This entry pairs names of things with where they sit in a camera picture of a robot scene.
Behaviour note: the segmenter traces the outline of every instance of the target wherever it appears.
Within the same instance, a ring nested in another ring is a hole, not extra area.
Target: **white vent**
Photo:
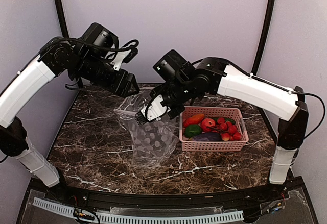
[[[34,206],[44,210],[62,215],[68,218],[73,217],[74,208],[62,204],[52,203],[50,201],[34,198]],[[191,216],[191,217],[139,217],[139,216],[123,216],[107,213],[96,213],[101,223],[106,224],[220,224],[232,223],[244,220],[243,211],[234,211],[224,214]]]

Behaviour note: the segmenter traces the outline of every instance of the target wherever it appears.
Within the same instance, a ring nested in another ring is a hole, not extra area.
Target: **pink basket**
[[[205,117],[228,117],[236,122],[239,132],[242,132],[240,141],[187,141],[183,136],[183,122],[195,114],[204,113]],[[215,108],[215,107],[185,107],[185,111],[180,115],[179,121],[179,140],[182,142],[183,151],[202,151],[202,152],[232,152],[240,151],[249,141],[245,128],[242,113],[238,108]]]

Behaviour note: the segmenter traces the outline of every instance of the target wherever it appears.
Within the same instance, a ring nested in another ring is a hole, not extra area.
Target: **basket handle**
[[[244,119],[243,118],[240,118],[240,125],[241,125],[242,132],[246,132],[245,124],[244,124]]]

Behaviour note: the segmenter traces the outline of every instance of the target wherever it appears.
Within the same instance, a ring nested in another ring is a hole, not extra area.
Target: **wall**
[[[96,21],[121,43],[140,41],[124,69],[138,82],[160,82],[152,66],[169,50],[187,60],[224,57],[251,70],[267,0],[63,0],[68,28],[79,37]]]
[[[60,35],[53,0],[0,1],[0,90],[52,37]],[[44,87],[19,113],[31,141],[47,155],[75,93],[66,75]],[[0,165],[1,223],[16,223],[30,174],[8,158]]]
[[[284,86],[301,86],[327,103],[327,0],[276,0],[259,75]],[[308,131],[322,116],[315,98],[306,98]],[[277,129],[278,120],[269,114]],[[305,140],[293,166],[302,175],[319,223],[327,223],[327,123]]]

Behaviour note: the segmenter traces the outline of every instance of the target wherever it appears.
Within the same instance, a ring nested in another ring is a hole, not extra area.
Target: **marble table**
[[[221,96],[194,103],[241,110],[250,140],[240,152],[184,152],[178,143],[171,157],[153,169],[132,164],[131,136],[113,111],[123,100],[95,86],[80,91],[49,155],[70,186],[117,193],[194,194],[266,184],[275,144],[251,104]]]

